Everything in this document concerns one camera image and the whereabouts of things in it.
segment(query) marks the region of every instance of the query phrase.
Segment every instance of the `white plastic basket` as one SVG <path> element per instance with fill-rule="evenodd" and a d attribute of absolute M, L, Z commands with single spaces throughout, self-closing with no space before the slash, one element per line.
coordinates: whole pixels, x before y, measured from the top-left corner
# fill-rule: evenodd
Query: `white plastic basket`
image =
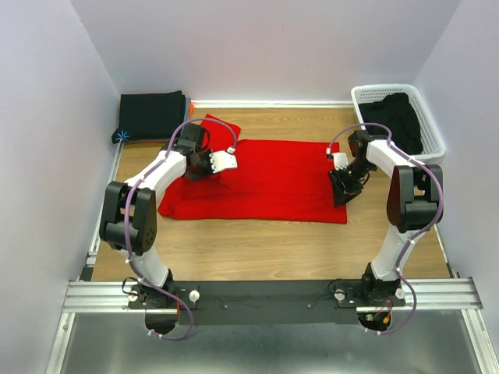
<path fill-rule="evenodd" d="M 445 146 L 431 114 L 426 107 L 419 91 L 410 84 L 377 84 L 358 86 L 352 89 L 353 105 L 358 123 L 364 123 L 360 114 L 359 104 L 382 101 L 387 95 L 404 92 L 409 96 L 409 103 L 414 108 L 421 126 L 421 143 L 423 152 L 413 155 L 421 161 L 435 160 L 444 156 Z"/>

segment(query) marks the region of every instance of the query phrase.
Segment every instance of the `white wall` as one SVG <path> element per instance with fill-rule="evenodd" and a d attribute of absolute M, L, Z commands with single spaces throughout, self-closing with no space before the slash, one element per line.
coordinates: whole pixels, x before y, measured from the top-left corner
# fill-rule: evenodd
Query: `white wall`
<path fill-rule="evenodd" d="M 416 80 L 444 137 L 445 208 L 440 224 L 449 260 L 473 276 L 499 350 L 499 2 L 463 0 Z"/>
<path fill-rule="evenodd" d="M 0 6 L 0 372 L 44 372 L 111 166 L 119 96 L 67 0 Z"/>
<path fill-rule="evenodd" d="M 459 0 L 72 0 L 122 93 L 349 100 L 411 83 Z"/>

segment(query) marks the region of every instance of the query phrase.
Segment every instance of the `folded black cloth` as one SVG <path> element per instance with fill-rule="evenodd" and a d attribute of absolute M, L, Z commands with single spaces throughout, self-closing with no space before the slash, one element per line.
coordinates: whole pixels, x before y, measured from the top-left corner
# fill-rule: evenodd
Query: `folded black cloth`
<path fill-rule="evenodd" d="M 393 93 L 382 101 L 359 105 L 364 122 L 386 125 L 392 132 L 392 140 L 407 154 L 421 154 L 421 127 L 414 108 L 406 93 Z M 371 135 L 386 135 L 382 128 L 367 126 Z"/>
<path fill-rule="evenodd" d="M 184 120 L 186 97 L 182 91 L 122 95 L 119 124 L 113 143 L 164 142 Z"/>

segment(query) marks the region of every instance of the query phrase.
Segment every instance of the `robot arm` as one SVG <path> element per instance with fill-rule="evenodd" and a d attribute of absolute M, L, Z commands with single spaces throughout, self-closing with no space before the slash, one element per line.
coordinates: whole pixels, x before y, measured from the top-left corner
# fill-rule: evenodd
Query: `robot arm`
<path fill-rule="evenodd" d="M 349 145 L 355 157 L 352 163 L 348 163 L 344 153 L 332 154 L 334 169 L 329 172 L 329 177 L 333 185 L 334 204 L 344 205 L 357 197 L 363 190 L 362 180 L 370 171 L 380 168 L 391 178 L 387 202 L 390 225 L 381 250 L 367 271 L 375 280 L 396 281 L 396 268 L 402 271 L 422 235 L 410 241 L 410 246 L 396 266 L 403 245 L 428 225 L 437 213 L 439 198 L 436 185 L 421 168 L 389 147 L 384 136 L 371 136 L 366 130 L 357 130 L 349 137 Z M 440 167 L 427 165 L 427 168 L 441 184 Z M 415 194 L 415 189 L 423 191 L 423 194 Z"/>
<path fill-rule="evenodd" d="M 113 249 L 128 257 L 123 210 L 127 195 L 132 187 L 138 184 L 132 199 L 133 216 L 129 224 L 133 264 L 144 278 L 166 291 L 172 274 L 161 261 L 154 245 L 157 233 L 156 202 L 161 201 L 161 197 L 174 180 L 185 174 L 196 179 L 237 168 L 231 148 L 217 152 L 202 148 L 205 133 L 206 130 L 198 125 L 185 126 L 168 156 L 167 150 L 162 149 L 156 159 L 138 175 L 125 183 L 109 183 L 104 194 L 99 234 Z"/>

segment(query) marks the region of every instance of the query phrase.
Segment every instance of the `wooden surface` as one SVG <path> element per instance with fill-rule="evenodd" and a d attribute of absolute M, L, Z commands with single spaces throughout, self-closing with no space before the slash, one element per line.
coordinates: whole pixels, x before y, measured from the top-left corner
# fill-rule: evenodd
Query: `wooden surface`
<path fill-rule="evenodd" d="M 196 109 L 242 127 L 240 139 L 289 139 L 329 142 L 355 123 L 351 108 Z M 349 150 L 347 135 L 342 150 Z M 161 144 L 124 147 L 117 180 L 147 166 Z M 157 216 L 157 250 L 182 281 L 359 278 L 378 253 L 388 229 L 385 204 L 390 180 L 372 173 L 364 192 L 348 204 L 349 222 L 257 220 L 174 221 Z M 448 277 L 437 236 L 432 230 L 406 264 L 407 277 Z M 94 281 L 121 281 L 133 275 L 116 251 L 101 243 Z"/>

